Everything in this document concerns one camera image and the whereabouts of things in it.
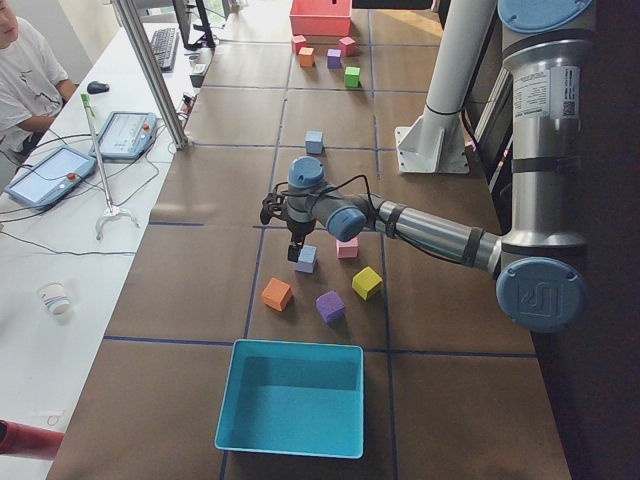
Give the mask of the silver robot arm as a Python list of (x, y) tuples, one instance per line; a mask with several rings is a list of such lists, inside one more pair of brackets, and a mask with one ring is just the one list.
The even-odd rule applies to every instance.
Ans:
[(457, 117), (493, 20), (502, 25), (502, 63), (512, 79), (512, 223), (497, 236), (372, 193), (343, 195), (313, 157), (294, 160), (285, 191), (270, 192), (260, 219), (286, 223), (288, 258), (323, 225), (348, 241), (371, 228), (432, 256), (492, 274), (502, 311), (533, 332), (578, 319), (586, 287), (585, 240), (572, 230), (567, 200), (580, 167), (580, 76), (594, 41), (592, 1), (454, 1), (423, 113), (395, 133), (404, 173), (461, 173)]

